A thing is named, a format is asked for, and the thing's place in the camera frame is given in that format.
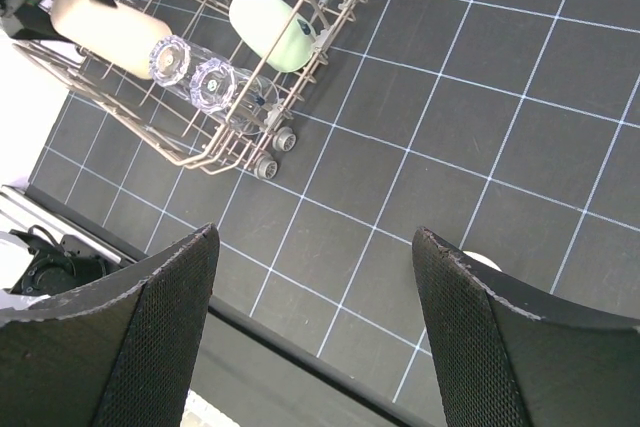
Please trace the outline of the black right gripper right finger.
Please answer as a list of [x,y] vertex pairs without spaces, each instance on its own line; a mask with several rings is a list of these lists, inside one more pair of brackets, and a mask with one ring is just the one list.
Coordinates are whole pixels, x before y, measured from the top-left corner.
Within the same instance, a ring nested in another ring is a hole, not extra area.
[[637,319],[548,294],[425,227],[412,263],[448,425],[638,425]]

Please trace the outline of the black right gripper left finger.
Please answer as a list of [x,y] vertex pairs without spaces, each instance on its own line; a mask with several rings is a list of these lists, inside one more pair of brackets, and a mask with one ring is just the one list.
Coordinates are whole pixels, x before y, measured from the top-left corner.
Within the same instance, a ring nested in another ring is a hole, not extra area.
[[213,293],[219,234],[1,311],[4,426],[177,426]]

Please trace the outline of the yellow mug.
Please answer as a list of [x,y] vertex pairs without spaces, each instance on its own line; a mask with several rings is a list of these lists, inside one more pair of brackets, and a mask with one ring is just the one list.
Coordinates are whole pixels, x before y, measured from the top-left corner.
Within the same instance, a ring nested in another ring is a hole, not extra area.
[[54,0],[50,19],[61,36],[142,80],[151,78],[153,48],[172,34],[164,21],[121,3]]

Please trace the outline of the small clear faceted glass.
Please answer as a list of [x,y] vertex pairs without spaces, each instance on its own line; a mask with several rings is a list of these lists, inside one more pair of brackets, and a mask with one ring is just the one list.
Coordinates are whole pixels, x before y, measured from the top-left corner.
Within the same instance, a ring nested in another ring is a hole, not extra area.
[[151,78],[162,87],[189,85],[196,68],[214,57],[210,49],[177,35],[160,39],[149,57]]

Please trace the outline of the light green cup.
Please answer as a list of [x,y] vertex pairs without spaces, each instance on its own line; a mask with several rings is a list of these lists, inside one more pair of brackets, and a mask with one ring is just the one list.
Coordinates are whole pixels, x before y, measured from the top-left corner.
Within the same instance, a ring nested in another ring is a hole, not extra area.
[[316,32],[283,0],[232,0],[229,20],[241,40],[274,70],[290,73],[303,68],[314,53]]

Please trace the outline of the large clear faceted glass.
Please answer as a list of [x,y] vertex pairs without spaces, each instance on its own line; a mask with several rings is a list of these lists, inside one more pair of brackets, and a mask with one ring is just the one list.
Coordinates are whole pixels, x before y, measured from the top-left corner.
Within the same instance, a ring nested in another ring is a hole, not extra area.
[[270,79],[258,75],[241,96],[252,74],[249,69],[234,67],[217,58],[210,59],[198,65],[191,77],[191,103],[222,122],[232,105],[240,100],[230,117],[230,126],[246,135],[258,134],[268,114],[279,102],[279,92]]

